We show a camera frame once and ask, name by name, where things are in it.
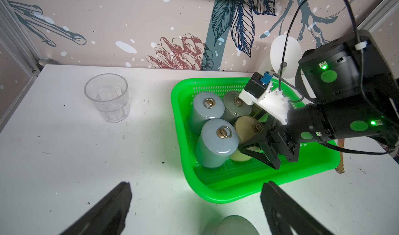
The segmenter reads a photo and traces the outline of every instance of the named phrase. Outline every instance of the gray-green jar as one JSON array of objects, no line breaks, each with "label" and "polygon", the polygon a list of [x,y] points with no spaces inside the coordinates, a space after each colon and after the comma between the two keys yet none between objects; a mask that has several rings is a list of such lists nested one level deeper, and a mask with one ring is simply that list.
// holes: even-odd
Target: gray-green jar
[{"label": "gray-green jar", "polygon": [[200,92],[193,99],[188,127],[194,134],[200,135],[202,126],[210,119],[221,118],[224,111],[223,101],[217,94]]},{"label": "gray-green jar", "polygon": [[235,128],[225,120],[212,119],[202,127],[196,147],[198,162],[206,168],[223,165],[238,147]]},{"label": "gray-green jar", "polygon": [[238,95],[240,95],[238,91],[229,91],[223,97],[225,110],[222,119],[231,124],[234,124],[239,117],[249,116],[252,112],[252,106],[244,103]]}]

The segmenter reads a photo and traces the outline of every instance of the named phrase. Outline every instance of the pine cone illustration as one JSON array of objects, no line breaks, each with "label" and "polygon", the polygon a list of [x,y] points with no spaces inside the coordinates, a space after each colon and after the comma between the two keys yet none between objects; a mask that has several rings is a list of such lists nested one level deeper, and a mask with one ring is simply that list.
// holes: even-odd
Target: pine cone illustration
[{"label": "pine cone illustration", "polygon": [[186,34],[182,38],[173,38],[170,43],[161,38],[161,44],[155,46],[156,58],[146,56],[155,68],[211,70],[212,51],[199,38]]}]

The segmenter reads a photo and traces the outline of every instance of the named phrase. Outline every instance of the white 3d-printed bracket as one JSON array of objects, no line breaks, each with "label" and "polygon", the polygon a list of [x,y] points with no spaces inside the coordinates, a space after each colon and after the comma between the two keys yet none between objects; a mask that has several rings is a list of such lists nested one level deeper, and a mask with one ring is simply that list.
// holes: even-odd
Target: white 3d-printed bracket
[{"label": "white 3d-printed bracket", "polygon": [[272,84],[269,83],[266,91],[259,98],[255,98],[252,94],[248,93],[244,89],[241,91],[239,98],[241,98],[246,104],[253,105],[256,103],[259,107],[263,108],[269,114],[274,116],[283,125],[287,124],[287,113],[290,108],[288,103],[288,97],[282,95],[282,91],[276,88],[272,92],[270,91]]}]

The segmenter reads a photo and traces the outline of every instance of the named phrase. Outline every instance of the blue connector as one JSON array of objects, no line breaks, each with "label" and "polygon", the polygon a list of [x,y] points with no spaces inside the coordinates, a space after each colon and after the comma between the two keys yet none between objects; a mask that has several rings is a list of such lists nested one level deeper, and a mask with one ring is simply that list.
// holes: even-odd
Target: blue connector
[{"label": "blue connector", "polygon": [[261,78],[261,82],[264,84],[268,84],[272,78],[273,78],[273,75],[270,75],[269,72],[267,71]]}]

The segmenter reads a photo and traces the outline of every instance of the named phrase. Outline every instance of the black cable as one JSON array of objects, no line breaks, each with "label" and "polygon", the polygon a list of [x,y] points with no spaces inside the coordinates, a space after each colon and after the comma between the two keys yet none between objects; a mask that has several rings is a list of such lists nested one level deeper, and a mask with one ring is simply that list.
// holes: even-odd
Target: black cable
[{"label": "black cable", "polygon": [[293,86],[292,84],[288,83],[284,78],[282,78],[280,75],[278,75],[277,73],[274,73],[273,76],[275,76],[276,78],[278,78],[279,80],[281,80],[283,83],[285,83],[286,85],[288,85],[289,87],[293,88],[294,90],[297,90],[297,88],[295,88],[295,86]]},{"label": "black cable", "polygon": [[366,96],[363,88],[363,78],[364,78],[364,52],[363,49],[360,49],[360,92],[362,93],[364,101],[368,105],[370,105],[380,116],[384,117],[388,122],[392,123],[393,125],[399,127],[399,124],[392,120],[391,118],[387,117],[386,114],[382,113]]},{"label": "black cable", "polygon": [[330,149],[333,149],[333,150],[336,150],[336,151],[339,151],[339,152],[342,152],[342,153],[347,153],[347,154],[382,155],[382,154],[389,154],[389,153],[392,152],[392,151],[388,150],[388,152],[384,152],[384,153],[374,153],[374,152],[365,152],[365,151],[357,151],[357,150],[352,150],[352,149],[340,148],[338,146],[334,146],[334,145],[331,145],[329,143],[319,143],[319,144],[323,145],[326,148],[330,148]]},{"label": "black cable", "polygon": [[[295,20],[295,18],[297,17],[297,14],[298,14],[300,8],[301,8],[302,5],[303,5],[305,2],[307,2],[307,1],[308,1],[308,0],[304,0],[304,1],[299,5],[299,7],[298,7],[297,11],[295,12],[294,17],[293,17],[293,19],[292,19],[292,21],[291,21],[290,27],[288,28],[288,31],[287,31],[287,38],[285,39],[284,51],[282,52],[282,60],[281,60],[281,64],[280,64],[280,72],[279,72],[280,77],[282,76],[282,67],[283,67],[283,64],[284,64],[285,50],[287,49],[288,37],[290,36],[290,31],[291,31],[292,25],[294,24],[294,20]],[[360,38],[359,38],[359,36],[357,35],[357,27],[356,27],[355,16],[353,15],[353,12],[352,12],[352,8],[351,8],[351,6],[350,6],[350,3],[349,3],[348,0],[343,0],[343,1],[344,1],[345,5],[346,5],[346,7],[347,7],[347,9],[348,9],[349,17],[350,17],[351,22],[352,22],[353,32],[355,33],[355,38],[356,38],[357,42],[360,43]],[[278,89],[281,90],[281,79],[278,80]]]},{"label": "black cable", "polygon": [[[298,91],[297,88],[295,88],[292,84],[288,83],[284,78],[282,78],[282,77],[281,77],[280,75],[278,75],[277,73],[273,73],[273,76],[275,76],[276,78],[280,79],[283,83],[285,83],[286,85],[290,86],[290,87],[293,88],[294,90]],[[299,103],[299,102],[302,102],[302,100],[303,100],[304,98],[305,98],[305,97],[302,96],[301,99],[299,99],[299,100],[288,100],[288,102],[290,102],[290,103]]]}]

